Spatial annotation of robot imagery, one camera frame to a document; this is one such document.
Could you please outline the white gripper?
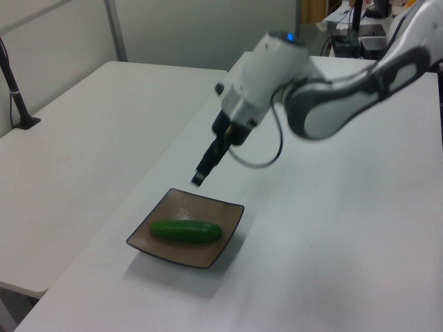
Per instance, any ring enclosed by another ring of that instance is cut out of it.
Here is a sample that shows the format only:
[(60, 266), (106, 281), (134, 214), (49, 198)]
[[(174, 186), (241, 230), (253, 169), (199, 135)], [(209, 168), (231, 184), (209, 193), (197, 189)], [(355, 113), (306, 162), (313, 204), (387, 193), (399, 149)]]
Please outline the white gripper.
[(261, 123), (268, 111), (268, 102), (256, 106), (235, 89), (229, 89), (222, 98), (221, 111), (212, 125), (212, 131), (216, 138), (197, 165), (191, 182), (200, 187), (224, 157), (229, 145), (240, 146), (244, 144), (252, 130)]

